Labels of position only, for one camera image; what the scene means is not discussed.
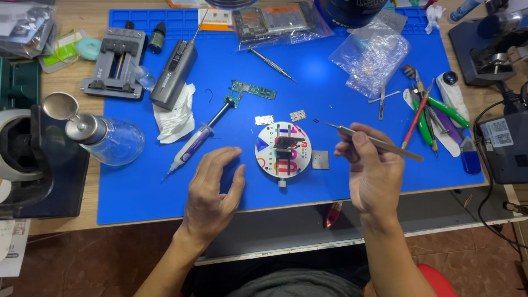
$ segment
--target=metal stencil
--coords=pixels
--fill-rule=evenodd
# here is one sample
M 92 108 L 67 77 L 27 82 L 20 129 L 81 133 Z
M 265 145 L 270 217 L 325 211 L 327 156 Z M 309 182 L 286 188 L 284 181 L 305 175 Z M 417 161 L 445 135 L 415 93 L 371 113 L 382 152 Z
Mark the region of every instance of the metal stencil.
M 312 151 L 312 169 L 330 169 L 328 151 Z
M 275 123 L 273 115 L 255 117 L 255 125 L 269 125 Z
M 299 110 L 298 112 L 291 113 L 290 117 L 291 117 L 292 122 L 296 122 L 298 120 L 305 119 L 306 114 L 304 113 L 304 109 L 303 109 L 303 110 Z

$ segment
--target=grey shirt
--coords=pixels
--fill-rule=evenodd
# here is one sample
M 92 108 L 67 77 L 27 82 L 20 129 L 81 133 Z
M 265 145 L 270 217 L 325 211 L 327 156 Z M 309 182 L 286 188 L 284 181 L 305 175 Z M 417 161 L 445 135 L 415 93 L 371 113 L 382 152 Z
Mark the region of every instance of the grey shirt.
M 252 280 L 226 297 L 363 297 L 359 287 L 322 270 L 291 268 Z

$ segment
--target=blue silicone repair mat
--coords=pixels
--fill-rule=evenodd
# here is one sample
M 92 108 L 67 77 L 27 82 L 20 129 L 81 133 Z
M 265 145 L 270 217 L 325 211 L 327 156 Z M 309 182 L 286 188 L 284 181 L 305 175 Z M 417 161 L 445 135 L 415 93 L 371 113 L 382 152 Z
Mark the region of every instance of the blue silicone repair mat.
M 435 29 L 426 35 L 426 19 L 419 16 L 420 8 L 397 8 L 396 12 L 409 17 L 403 35 L 412 50 L 404 61 L 420 71 L 426 85 L 442 72 L 450 70 L 444 45 Z M 197 28 L 196 10 L 112 10 L 109 25 L 124 27 L 132 20 L 137 30 L 148 35 L 160 21 L 167 26 L 167 37 L 161 54 L 145 54 L 144 65 L 159 77 L 168 56 L 178 39 L 192 38 Z M 101 165 L 99 181 L 99 224 L 181 217 L 183 215 L 187 185 L 203 154 L 223 146 L 239 146 L 244 152 L 229 164 L 222 178 L 222 192 L 227 192 L 238 164 L 246 164 L 246 189 L 240 210 L 268 208 L 300 203 L 345 199 L 348 191 L 348 163 L 333 156 L 334 146 L 340 139 L 337 131 L 325 124 L 316 124 L 314 118 L 336 125 L 361 122 L 387 133 L 395 143 L 401 144 L 413 118 L 413 111 L 401 95 L 385 101 L 382 121 L 378 120 L 379 104 L 368 104 L 367 98 L 345 86 L 348 74 L 328 60 L 328 56 L 345 40 L 343 28 L 336 35 L 296 45 L 276 45 L 259 51 L 284 68 L 299 84 L 279 74 L 246 51 L 237 52 L 233 32 L 201 31 L 196 38 L 199 53 L 187 83 L 196 86 L 193 113 L 196 128 L 208 122 L 222 107 L 223 98 L 230 93 L 231 80 L 236 79 L 277 91 L 275 100 L 244 94 L 237 109 L 231 108 L 214 125 L 215 133 L 196 151 L 190 160 L 161 179 L 169 169 L 176 153 L 192 133 L 172 144 L 160 144 L 154 121 L 152 103 L 145 92 L 142 101 L 105 99 L 105 115 L 125 117 L 137 122 L 145 132 L 143 153 L 131 164 L 119 167 Z M 386 94 L 403 91 L 410 83 L 403 71 L 396 71 L 386 87 Z M 432 95 L 440 98 L 435 86 Z M 279 189 L 277 179 L 258 165 L 254 146 L 257 135 L 265 126 L 256 126 L 254 117 L 274 115 L 275 121 L 290 122 L 289 114 L 303 109 L 307 119 L 295 122 L 312 142 L 313 150 L 329 151 L 329 170 L 313 170 L 311 166 L 296 177 L 287 179 L 287 187 Z M 427 190 L 441 187 L 481 183 L 481 174 L 464 172 L 459 157 L 453 158 L 439 144 L 437 161 L 430 147 L 424 143 L 417 129 L 407 146 L 411 152 L 425 157 L 421 163 L 406 159 L 402 191 Z

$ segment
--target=black cable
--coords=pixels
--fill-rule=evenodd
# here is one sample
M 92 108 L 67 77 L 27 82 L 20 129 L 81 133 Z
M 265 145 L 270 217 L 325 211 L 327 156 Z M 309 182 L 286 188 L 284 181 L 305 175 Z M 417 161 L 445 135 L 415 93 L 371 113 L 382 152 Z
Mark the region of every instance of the black cable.
M 477 118 L 475 119 L 474 123 L 473 123 L 473 135 L 475 136 L 475 143 L 476 143 L 476 146 L 477 146 L 477 149 L 478 149 L 478 152 L 480 154 L 480 156 L 482 157 L 482 160 L 483 160 L 483 163 L 484 163 L 484 167 L 486 168 L 486 171 L 488 173 L 488 177 L 489 177 L 489 189 L 488 189 L 488 193 L 486 194 L 486 197 L 484 197 L 484 199 L 482 200 L 482 202 L 480 203 L 480 205 L 478 206 L 478 210 L 477 210 L 477 214 L 478 214 L 478 218 L 480 219 L 480 221 L 482 222 L 482 224 L 484 224 L 484 226 L 486 226 L 486 228 L 488 228 L 491 232 L 495 233 L 497 236 L 499 236 L 500 238 L 504 239 L 505 241 L 509 242 L 510 244 L 514 244 L 516 246 L 518 246 L 519 248 L 520 247 L 524 247 L 524 248 L 527 248 L 528 249 L 528 246 L 525 246 L 525 245 L 522 245 L 518 242 L 515 242 L 509 238 L 507 238 L 506 236 L 504 236 L 502 233 L 500 233 L 499 231 L 495 230 L 494 228 L 490 227 L 486 221 L 482 218 L 482 214 L 481 214 L 481 211 L 482 211 L 482 206 L 486 203 L 486 201 L 488 201 L 488 199 L 490 198 L 491 194 L 492 194 L 492 191 L 493 191 L 493 183 L 494 183 L 494 180 L 493 180 L 493 175 L 492 175 L 492 171 L 491 171 L 491 168 L 488 164 L 488 160 L 486 159 L 486 156 L 484 155 L 483 151 L 482 151 L 482 143 L 481 143 L 481 140 L 482 140 L 482 137 L 480 137 L 479 134 L 477 134 L 477 125 L 478 125 L 478 121 L 480 120 L 480 118 L 490 109 L 492 109 L 493 107 L 499 105 L 499 104 L 502 104 L 502 103 L 505 103 L 506 100 L 501 100 L 497 103 L 493 103 L 491 104 L 490 106 L 488 106 L 483 112 L 481 112 Z

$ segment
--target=syringe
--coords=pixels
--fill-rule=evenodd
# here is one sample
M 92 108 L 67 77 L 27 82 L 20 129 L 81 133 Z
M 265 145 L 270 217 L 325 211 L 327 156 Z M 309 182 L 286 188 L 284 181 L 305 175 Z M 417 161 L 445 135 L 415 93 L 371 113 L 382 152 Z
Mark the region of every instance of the syringe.
M 176 157 L 174 157 L 174 162 L 171 164 L 171 168 L 167 172 L 167 174 L 162 178 L 164 180 L 173 170 L 178 168 L 183 163 L 187 162 L 192 154 L 198 149 L 198 147 L 205 141 L 207 136 L 209 134 L 214 133 L 213 128 L 211 126 L 218 120 L 218 118 L 227 110 L 228 107 L 233 106 L 235 108 L 238 107 L 238 99 L 237 101 L 233 101 L 233 99 L 230 96 L 226 96 L 224 98 L 224 106 L 216 113 L 216 115 L 209 121 L 209 123 L 202 123 L 202 126 L 200 129 L 198 129 L 194 135 L 187 141 L 187 143 L 183 146 L 183 148 L 176 154 Z

